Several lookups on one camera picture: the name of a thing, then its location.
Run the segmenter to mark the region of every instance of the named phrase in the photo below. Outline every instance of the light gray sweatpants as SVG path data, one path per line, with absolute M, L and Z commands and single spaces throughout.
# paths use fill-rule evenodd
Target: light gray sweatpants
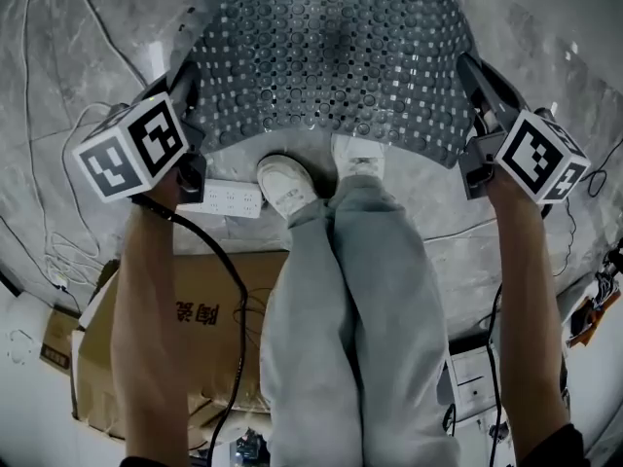
M 404 209 L 353 176 L 289 228 L 261 347 L 271 465 L 457 466 L 436 394 L 444 313 Z

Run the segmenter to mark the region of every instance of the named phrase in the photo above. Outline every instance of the white sneaker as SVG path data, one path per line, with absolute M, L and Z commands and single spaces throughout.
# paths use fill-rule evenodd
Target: white sneaker
M 257 181 L 266 200 L 286 220 L 318 199 L 310 174 L 286 156 L 263 158 L 257 165 Z
M 376 176 L 383 180 L 386 150 L 385 144 L 354 136 L 334 134 L 331 138 L 331 152 L 340 180 L 353 175 Z

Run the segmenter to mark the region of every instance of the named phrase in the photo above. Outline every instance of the cardboard box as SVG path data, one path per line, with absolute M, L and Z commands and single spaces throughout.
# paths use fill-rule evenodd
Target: cardboard box
M 286 258 L 286 252 L 231 255 L 249 292 L 246 360 L 236 410 L 268 412 L 260 393 L 260 338 L 266 304 Z M 174 274 L 176 299 L 171 302 L 189 338 L 189 446 L 196 448 L 204 442 L 201 426 L 225 409 L 231 395 L 239 358 L 240 299 L 236 284 L 214 255 L 176 257 Z M 115 399 L 110 357 L 117 275 L 104 289 L 75 358 L 75 416 L 123 439 L 125 425 Z
M 46 327 L 39 358 L 66 376 L 71 370 L 71 334 L 78 328 L 78 315 L 55 306 Z

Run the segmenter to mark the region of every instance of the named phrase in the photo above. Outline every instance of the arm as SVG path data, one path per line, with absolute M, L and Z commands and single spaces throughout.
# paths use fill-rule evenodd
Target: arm
M 174 209 L 169 173 L 148 195 Z M 188 465 L 183 340 L 173 288 L 172 224 L 135 207 L 121 261 L 111 340 L 115 390 L 126 422 L 126 454 Z
M 488 192 L 502 261 L 502 403 L 521 462 L 569 423 L 560 393 L 561 320 L 538 207 L 501 168 Z

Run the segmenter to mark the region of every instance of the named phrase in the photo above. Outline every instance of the gray marble floor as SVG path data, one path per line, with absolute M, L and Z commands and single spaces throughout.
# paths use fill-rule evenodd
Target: gray marble floor
M 24 81 L 21 27 L 25 0 L 0 0 L 0 216 L 45 271 L 44 222 L 37 204 L 28 159 L 24 124 Z M 150 44 L 161 42 L 165 56 L 172 48 L 186 0 L 92 0 L 114 43 L 151 81 L 154 70 Z M 599 163 L 623 133 L 623 97 L 603 77 L 603 69 L 587 66 L 590 60 L 515 0 L 459 0 L 472 26 L 480 54 L 524 94 L 532 107 L 558 104 L 557 117 Z M 106 47 L 82 0 L 31 0 L 28 11 L 27 57 L 29 64 L 30 140 L 39 192 L 45 207 L 48 253 L 53 252 L 52 232 L 62 234 L 88 253 L 95 251 L 90 234 L 74 208 L 61 164 L 61 149 L 86 105 L 95 101 L 130 101 L 139 91 L 124 65 Z M 101 113 L 93 109 L 72 136 L 67 151 L 80 142 Z M 128 204 L 102 204 L 81 178 L 65 152 L 69 177 L 87 225 L 100 248 L 100 263 L 119 254 Z M 285 152 L 305 162 L 329 196 L 335 185 L 330 157 L 330 134 L 282 131 L 253 137 L 221 152 L 208 155 L 209 176 L 254 180 L 258 160 L 270 152 Z M 608 164 L 608 180 L 596 199 L 582 185 L 571 198 L 578 231 L 568 269 L 557 277 L 564 289 L 593 268 L 606 245 L 621 228 L 621 163 L 623 149 Z M 463 230 L 491 218 L 485 200 L 467 201 L 458 169 L 447 170 L 423 157 L 390 148 L 385 185 L 405 206 L 422 237 Z M 230 251 L 287 247 L 285 223 L 270 208 L 258 220 L 189 215 Z M 552 263 L 556 271 L 568 250 L 570 222 L 562 206 L 546 221 Z M 54 242 L 59 242 L 55 235 Z M 456 335 L 473 326 L 491 306 L 499 282 L 499 257 L 495 225 L 457 239 L 426 245 L 437 271 L 449 330 Z M 63 256 L 96 266 L 66 246 L 56 246 Z M 177 253 L 206 252 L 183 230 L 175 231 Z M 51 288 L 25 254 L 16 238 L 0 224 L 0 262 L 22 286 L 49 302 L 72 306 L 70 298 Z M 96 270 L 79 268 L 89 282 Z M 89 285 L 70 283 L 70 291 L 84 307 Z

